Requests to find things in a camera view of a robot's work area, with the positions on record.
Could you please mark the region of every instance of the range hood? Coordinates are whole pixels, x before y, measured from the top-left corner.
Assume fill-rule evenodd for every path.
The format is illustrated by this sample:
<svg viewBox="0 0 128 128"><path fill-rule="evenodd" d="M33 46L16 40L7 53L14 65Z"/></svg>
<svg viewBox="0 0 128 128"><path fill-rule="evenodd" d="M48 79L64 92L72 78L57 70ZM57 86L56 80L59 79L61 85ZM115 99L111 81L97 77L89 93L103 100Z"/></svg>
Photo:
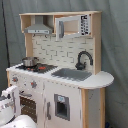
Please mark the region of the range hood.
<svg viewBox="0 0 128 128"><path fill-rule="evenodd" d="M43 16L35 16L35 24L25 28L24 33L52 34L53 29L44 25Z"/></svg>

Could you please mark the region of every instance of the sink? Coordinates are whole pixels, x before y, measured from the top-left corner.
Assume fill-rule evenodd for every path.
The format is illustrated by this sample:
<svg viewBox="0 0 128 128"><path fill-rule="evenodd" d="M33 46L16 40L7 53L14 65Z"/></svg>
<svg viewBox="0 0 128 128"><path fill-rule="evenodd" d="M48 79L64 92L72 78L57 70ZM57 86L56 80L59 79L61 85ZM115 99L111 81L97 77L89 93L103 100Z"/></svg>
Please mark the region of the sink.
<svg viewBox="0 0 128 128"><path fill-rule="evenodd" d="M91 72L69 69L69 68L62 68L52 73L52 76L54 77L60 77L63 79L69 79L74 81L83 81L91 75L92 75Z"/></svg>

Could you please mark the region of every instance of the knob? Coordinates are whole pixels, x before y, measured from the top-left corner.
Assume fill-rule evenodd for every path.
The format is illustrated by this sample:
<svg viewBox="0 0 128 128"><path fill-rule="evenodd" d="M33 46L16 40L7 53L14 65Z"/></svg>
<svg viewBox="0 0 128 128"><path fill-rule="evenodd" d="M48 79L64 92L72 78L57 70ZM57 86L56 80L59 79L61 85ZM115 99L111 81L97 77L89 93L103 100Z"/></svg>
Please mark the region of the knob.
<svg viewBox="0 0 128 128"><path fill-rule="evenodd" d="M36 86L37 86L36 82L35 81L31 82L31 86L32 86L32 88L36 88Z"/></svg>
<svg viewBox="0 0 128 128"><path fill-rule="evenodd" d="M18 81L18 78L17 77L13 77L12 79L13 79L12 81L14 81L14 82L17 82Z"/></svg>

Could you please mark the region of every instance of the countertop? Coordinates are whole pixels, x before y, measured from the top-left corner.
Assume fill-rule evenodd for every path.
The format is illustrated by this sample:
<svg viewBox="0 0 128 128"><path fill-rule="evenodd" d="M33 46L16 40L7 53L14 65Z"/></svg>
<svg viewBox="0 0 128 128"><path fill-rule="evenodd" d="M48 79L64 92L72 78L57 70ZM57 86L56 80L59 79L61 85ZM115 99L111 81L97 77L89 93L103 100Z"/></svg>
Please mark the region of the countertop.
<svg viewBox="0 0 128 128"><path fill-rule="evenodd" d="M103 87L111 85L114 81L114 77L110 73L107 73L104 71L100 71L96 75L91 75L84 81L72 81L72 80L67 80L67 79L51 76L51 73L53 73L61 68L65 68L62 66L58 66L57 68L55 68L49 72L46 72L45 74L38 74L35 72L33 73L33 72L24 71L21 69L19 70L19 69L15 68L20 65L22 65L22 64L7 68L6 71L14 71L17 73L24 73L24 74L28 74L28 75L32 75L32 76L37 76L38 78L40 77L44 80L49 80L49 81L58 82L58 83L60 82L60 83L63 83L63 84L69 85L69 86L75 86L75 87L83 88L83 89L103 88Z"/></svg>

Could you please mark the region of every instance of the tiled backsplash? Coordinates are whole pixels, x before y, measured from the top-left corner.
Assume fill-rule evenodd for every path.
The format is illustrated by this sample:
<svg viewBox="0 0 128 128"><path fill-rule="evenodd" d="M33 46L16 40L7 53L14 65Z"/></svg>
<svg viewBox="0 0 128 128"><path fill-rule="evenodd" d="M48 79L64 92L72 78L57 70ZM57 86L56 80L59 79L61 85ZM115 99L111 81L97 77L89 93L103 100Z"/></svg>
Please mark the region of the tiled backsplash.
<svg viewBox="0 0 128 128"><path fill-rule="evenodd" d="M87 51L93 56L93 39L84 37L55 41L55 36L33 35L33 56L41 63L75 67L78 54ZM82 55L81 62L86 62L86 70L92 71L88 56Z"/></svg>

